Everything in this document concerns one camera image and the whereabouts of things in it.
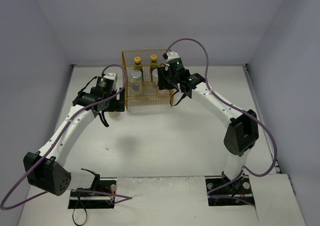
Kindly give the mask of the yellow lid spice jar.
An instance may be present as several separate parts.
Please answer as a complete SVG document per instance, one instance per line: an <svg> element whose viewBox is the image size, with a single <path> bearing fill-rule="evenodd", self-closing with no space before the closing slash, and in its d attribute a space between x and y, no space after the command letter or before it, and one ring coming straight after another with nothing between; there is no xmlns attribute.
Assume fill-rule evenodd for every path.
<svg viewBox="0 0 320 226"><path fill-rule="evenodd" d="M110 118L116 118L120 115L120 112L109 112L108 115Z"/></svg>

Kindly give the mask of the white shaker blue label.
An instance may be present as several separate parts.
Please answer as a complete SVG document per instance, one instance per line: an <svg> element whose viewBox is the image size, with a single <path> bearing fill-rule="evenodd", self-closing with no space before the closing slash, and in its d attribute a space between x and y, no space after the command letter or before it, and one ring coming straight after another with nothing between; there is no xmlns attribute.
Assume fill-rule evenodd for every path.
<svg viewBox="0 0 320 226"><path fill-rule="evenodd" d="M152 71L152 81L153 81L153 87L156 91L159 90L159 87L158 87L158 81L159 81L159 78L158 78L158 70L157 69L154 69Z"/></svg>

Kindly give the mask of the pink lid spice jar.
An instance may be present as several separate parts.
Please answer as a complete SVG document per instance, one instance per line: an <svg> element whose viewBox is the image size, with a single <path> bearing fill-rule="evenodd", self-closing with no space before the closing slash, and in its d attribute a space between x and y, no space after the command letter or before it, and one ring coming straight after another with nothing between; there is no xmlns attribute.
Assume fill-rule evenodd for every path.
<svg viewBox="0 0 320 226"><path fill-rule="evenodd" d="M159 97L167 97L170 95L169 90L158 90L157 93Z"/></svg>

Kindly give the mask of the yellow cap sauce bottle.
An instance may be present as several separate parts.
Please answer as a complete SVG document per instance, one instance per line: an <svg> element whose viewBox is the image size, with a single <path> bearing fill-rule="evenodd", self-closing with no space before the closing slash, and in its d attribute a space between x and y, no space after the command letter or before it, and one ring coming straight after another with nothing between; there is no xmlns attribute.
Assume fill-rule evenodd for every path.
<svg viewBox="0 0 320 226"><path fill-rule="evenodd" d="M136 71L140 71L141 72L141 77L142 77L142 80L144 80L144 73L143 73L143 66L142 66L142 63L141 63L141 58L139 56L136 56L134 58L134 69Z"/></svg>
<svg viewBox="0 0 320 226"><path fill-rule="evenodd" d="M151 81L153 81L153 71L159 67L158 57L156 54L152 54L150 56L150 62L151 62L150 63L150 77L151 77Z"/></svg>

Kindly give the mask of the silver lid white shaker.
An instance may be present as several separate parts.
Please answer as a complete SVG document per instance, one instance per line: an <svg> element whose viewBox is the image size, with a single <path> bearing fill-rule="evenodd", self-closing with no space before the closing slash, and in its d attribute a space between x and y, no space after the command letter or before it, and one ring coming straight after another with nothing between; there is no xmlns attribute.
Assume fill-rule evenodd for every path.
<svg viewBox="0 0 320 226"><path fill-rule="evenodd" d="M143 91L142 81L143 75L140 70L133 70L130 73L131 89L134 96L140 96Z"/></svg>

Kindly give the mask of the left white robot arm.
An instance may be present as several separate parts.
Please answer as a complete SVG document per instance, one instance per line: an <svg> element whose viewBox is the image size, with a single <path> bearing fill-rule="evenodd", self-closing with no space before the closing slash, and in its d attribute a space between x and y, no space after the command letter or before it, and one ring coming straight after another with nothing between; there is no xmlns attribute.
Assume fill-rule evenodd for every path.
<svg viewBox="0 0 320 226"><path fill-rule="evenodd" d="M125 109L125 89L116 89L116 73L103 74L94 79L96 85L89 93L84 89L78 92L66 118L45 145L36 153L25 155L23 165L30 185L56 196L78 188L89 196L99 192L98 173L82 168L77 174L64 168L71 149L96 117L108 127L104 113L123 112Z"/></svg>

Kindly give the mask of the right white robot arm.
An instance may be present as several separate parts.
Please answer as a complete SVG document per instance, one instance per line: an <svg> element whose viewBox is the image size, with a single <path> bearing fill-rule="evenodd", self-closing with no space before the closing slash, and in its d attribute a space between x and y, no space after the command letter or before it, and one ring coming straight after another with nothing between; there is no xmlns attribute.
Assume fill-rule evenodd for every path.
<svg viewBox="0 0 320 226"><path fill-rule="evenodd" d="M160 90L175 89L182 93L177 103L188 97L213 113L226 127L223 144L229 152L222 172L221 186L227 192L239 187L238 176L246 164L248 154L259 138L258 124L250 117L256 117L253 110L241 113L231 108L231 103L222 103L206 86L205 78L198 73L190 74L184 68L181 58L175 52L166 58L166 64L157 69Z"/></svg>

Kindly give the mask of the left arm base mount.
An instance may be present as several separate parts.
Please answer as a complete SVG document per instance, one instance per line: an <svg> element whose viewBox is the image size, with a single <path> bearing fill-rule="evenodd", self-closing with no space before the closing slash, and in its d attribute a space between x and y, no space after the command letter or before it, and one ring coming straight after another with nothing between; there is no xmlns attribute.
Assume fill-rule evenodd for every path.
<svg viewBox="0 0 320 226"><path fill-rule="evenodd" d="M90 191L98 191L108 194L114 194L117 188L115 179L101 179L100 174L81 168L82 172L94 175L93 181L89 188L84 188ZM115 197L105 196L97 193L84 193L71 191L69 195L68 209L113 209Z"/></svg>

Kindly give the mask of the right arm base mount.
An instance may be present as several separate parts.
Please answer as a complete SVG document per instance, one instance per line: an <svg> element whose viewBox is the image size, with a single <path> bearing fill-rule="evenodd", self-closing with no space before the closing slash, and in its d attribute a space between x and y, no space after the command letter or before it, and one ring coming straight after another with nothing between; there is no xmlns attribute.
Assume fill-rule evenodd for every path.
<svg viewBox="0 0 320 226"><path fill-rule="evenodd" d="M255 206L255 199L248 175L242 174L232 184L211 192L207 202L209 207Z"/></svg>

